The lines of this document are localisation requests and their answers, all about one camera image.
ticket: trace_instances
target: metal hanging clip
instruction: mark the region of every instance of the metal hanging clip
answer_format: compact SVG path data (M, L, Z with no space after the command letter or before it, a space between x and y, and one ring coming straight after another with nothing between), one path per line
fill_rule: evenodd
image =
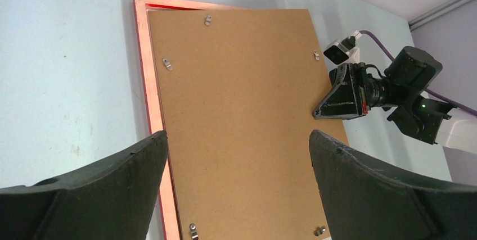
M205 25L210 25L212 22L212 15L207 15L207 18L205 19Z
M326 232L326 227L325 226L321 226L321 227L318 227L316 228L316 230L314 231L314 236L315 237L318 237L318 236L321 236L322 234L324 234Z
M167 60L167 58L163 58L163 63L164 66L167 68L167 70L173 70L174 68L172 67L172 64Z
M197 227L195 227L195 224L192 223L189 225L189 228L191 229L191 237L193 240L199 240L199 235L197 234Z
M318 51L313 50L313 53L314 53L314 59L320 60L320 55L318 54Z

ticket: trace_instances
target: camera lens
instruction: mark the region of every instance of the camera lens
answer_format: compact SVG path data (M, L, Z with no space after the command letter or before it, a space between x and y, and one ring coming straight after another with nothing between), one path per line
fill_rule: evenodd
M382 80L370 78L364 88L366 100L370 108L386 105L387 93Z

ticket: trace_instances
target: light blue wall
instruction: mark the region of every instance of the light blue wall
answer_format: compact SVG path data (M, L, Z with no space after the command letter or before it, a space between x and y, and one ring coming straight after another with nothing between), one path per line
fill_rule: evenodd
M323 48L358 29L394 55L412 45L406 20L362 0L195 1L307 8ZM389 64L369 39L359 45L362 60ZM34 184L147 136L141 80L132 0L0 0L0 187ZM449 177L441 148L404 138L379 109L345 127L363 152Z

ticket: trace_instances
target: camera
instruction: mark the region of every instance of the camera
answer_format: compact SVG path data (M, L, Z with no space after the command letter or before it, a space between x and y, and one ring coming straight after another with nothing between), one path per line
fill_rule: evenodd
M367 69L376 69L373 78ZM350 120L365 116L373 107L388 111L399 130L410 137L433 144L440 123L454 108L444 102L424 98L421 93L442 71L442 64L427 52L407 46L384 70L374 65L342 63L330 71L332 89L313 111L315 119Z

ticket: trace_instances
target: copper-colored frame edge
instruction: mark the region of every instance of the copper-colored frame edge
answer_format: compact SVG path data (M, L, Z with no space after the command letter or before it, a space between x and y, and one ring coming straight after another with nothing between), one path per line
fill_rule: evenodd
M147 10L154 7L169 7L190 10L235 10L238 7L223 6L218 4L195 2L187 0L134 0L134 13L136 15L137 38L139 43L139 58L141 59L144 95L146 98L147 119L149 132L152 134L164 130L158 84L154 66L154 54L151 44L151 33ZM164 228L165 240L181 240L179 217L176 210L176 197L174 195L173 179L169 159L159 188L159 203Z

